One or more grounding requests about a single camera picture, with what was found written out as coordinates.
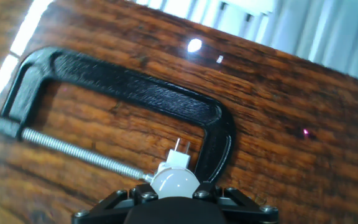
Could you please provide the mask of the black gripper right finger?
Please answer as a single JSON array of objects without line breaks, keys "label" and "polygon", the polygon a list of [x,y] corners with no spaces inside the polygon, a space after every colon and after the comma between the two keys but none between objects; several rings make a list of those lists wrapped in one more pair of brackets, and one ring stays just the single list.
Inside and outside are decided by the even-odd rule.
[{"label": "black gripper right finger", "polygon": [[234,187],[222,188],[211,182],[203,182],[193,192],[193,199],[217,205],[229,223],[279,223],[277,207],[259,205]]}]

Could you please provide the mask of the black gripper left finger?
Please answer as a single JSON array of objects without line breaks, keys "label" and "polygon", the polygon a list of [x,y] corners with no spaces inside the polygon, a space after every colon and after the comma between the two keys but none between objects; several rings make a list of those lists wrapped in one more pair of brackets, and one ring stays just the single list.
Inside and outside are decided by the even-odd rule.
[{"label": "black gripper left finger", "polygon": [[124,223],[128,213],[137,205],[158,199],[150,184],[136,185],[129,190],[117,190],[90,210],[80,210],[71,216],[72,224]]}]

